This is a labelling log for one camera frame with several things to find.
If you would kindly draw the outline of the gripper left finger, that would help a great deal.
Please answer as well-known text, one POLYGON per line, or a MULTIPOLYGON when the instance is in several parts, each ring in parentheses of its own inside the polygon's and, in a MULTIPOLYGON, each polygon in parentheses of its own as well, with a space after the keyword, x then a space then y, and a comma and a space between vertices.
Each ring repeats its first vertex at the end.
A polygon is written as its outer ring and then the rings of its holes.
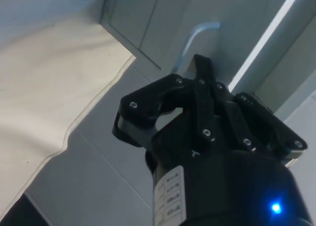
POLYGON ((215 140, 212 61, 195 54, 190 66, 196 71, 193 80, 170 74, 122 97, 113 135, 133 146, 149 148, 151 139, 157 133, 159 116, 181 107, 189 113, 189 124, 181 126, 189 127, 192 137, 198 142, 211 144, 215 140))

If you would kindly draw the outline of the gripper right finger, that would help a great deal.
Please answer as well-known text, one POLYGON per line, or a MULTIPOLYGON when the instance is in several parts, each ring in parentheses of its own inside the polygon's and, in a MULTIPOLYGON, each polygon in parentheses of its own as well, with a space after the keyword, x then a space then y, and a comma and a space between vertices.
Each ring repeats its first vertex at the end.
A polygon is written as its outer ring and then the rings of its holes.
POLYGON ((306 142, 269 108, 246 92, 232 94, 216 79, 213 64, 209 69, 214 112, 230 148, 262 153, 282 162, 298 159, 307 150, 306 142))

